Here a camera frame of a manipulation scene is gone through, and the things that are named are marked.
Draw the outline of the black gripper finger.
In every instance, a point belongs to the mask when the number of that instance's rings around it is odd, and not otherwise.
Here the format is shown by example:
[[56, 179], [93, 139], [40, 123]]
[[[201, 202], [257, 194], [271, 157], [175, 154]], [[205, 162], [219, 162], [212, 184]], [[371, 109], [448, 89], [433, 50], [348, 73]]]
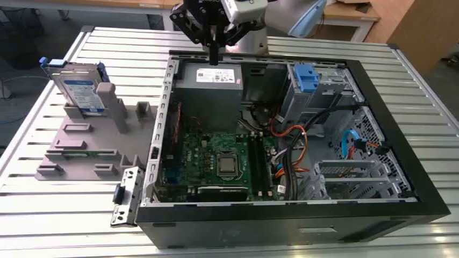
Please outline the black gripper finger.
[[233, 46], [240, 39], [251, 32], [255, 31], [259, 23], [257, 22], [244, 22], [235, 27], [232, 27], [227, 32], [224, 32], [223, 24], [216, 25], [215, 33], [215, 65], [219, 63], [219, 49], [225, 46]]
[[173, 24], [179, 27], [184, 35], [188, 37], [192, 43], [201, 44], [203, 47], [207, 47], [208, 51], [208, 63], [211, 66], [215, 65], [215, 41], [212, 40], [209, 25], [207, 24], [207, 14], [205, 9], [204, 13], [204, 23], [199, 27], [189, 19], [187, 15], [185, 7], [176, 7], [171, 14], [169, 19]]

